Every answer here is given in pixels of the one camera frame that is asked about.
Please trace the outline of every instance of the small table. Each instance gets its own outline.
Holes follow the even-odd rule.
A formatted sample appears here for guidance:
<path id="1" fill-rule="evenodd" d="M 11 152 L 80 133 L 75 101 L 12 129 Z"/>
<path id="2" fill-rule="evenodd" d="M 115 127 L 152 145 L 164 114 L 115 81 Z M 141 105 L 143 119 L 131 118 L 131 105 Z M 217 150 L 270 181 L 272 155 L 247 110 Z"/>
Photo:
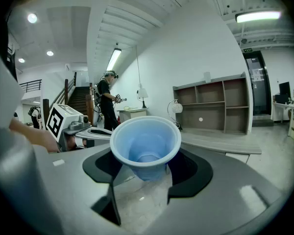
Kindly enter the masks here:
<path id="1" fill-rule="evenodd" d="M 133 109 L 133 110 L 119 110 L 120 122 L 123 123 L 131 118 L 137 118 L 142 116 L 147 116 L 148 108 Z"/>
<path id="2" fill-rule="evenodd" d="M 274 116 L 274 111 L 275 108 L 282 108 L 282 119 L 281 119 L 281 123 L 283 122 L 283 111 L 284 109 L 290 108 L 291 110 L 291 119 L 290 119 L 290 126 L 289 126 L 289 132 L 288 132 L 288 136 L 291 135 L 291 129 L 292 129 L 292 125 L 293 125 L 293 117 L 294 117 L 294 105 L 293 104 L 279 104 L 279 103 L 272 103 L 273 105 L 273 113 L 272 115 Z"/>

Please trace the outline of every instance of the ceiling light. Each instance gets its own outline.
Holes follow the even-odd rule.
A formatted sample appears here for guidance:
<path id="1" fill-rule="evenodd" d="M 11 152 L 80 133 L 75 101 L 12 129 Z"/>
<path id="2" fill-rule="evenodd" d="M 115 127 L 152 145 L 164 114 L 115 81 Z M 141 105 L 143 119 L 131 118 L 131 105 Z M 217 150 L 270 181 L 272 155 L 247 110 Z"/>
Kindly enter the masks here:
<path id="1" fill-rule="evenodd" d="M 281 16 L 280 11 L 259 11 L 259 12 L 247 12 L 235 15 L 235 20 L 238 23 L 261 20 L 261 19 L 278 19 Z"/>
<path id="2" fill-rule="evenodd" d="M 34 23 L 37 22 L 37 16 L 36 16 L 35 14 L 32 14 L 32 13 L 31 13 L 31 14 L 28 15 L 27 20 L 28 20 L 30 23 L 34 24 Z"/>
<path id="3" fill-rule="evenodd" d="M 51 50 L 47 51 L 48 56 L 53 56 L 53 52 Z"/>
<path id="4" fill-rule="evenodd" d="M 111 71 L 113 69 L 113 66 L 116 63 L 119 55 L 121 54 L 121 51 L 122 51 L 121 49 L 114 48 L 112 56 L 111 56 L 109 64 L 108 64 L 107 71 Z"/>

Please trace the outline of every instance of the concrete floor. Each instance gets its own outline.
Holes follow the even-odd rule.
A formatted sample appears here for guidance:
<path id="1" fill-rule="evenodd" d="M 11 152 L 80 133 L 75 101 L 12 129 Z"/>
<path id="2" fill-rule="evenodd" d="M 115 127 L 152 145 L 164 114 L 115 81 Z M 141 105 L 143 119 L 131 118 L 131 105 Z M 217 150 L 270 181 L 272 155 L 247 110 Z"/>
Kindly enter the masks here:
<path id="1" fill-rule="evenodd" d="M 251 155 L 247 165 L 286 193 L 294 187 L 294 140 L 287 136 L 288 124 L 253 127 L 251 135 L 262 154 Z M 159 182 L 144 182 L 137 177 L 114 187 L 116 203 L 125 230 L 141 234 L 167 205 L 172 186 L 171 174 Z"/>

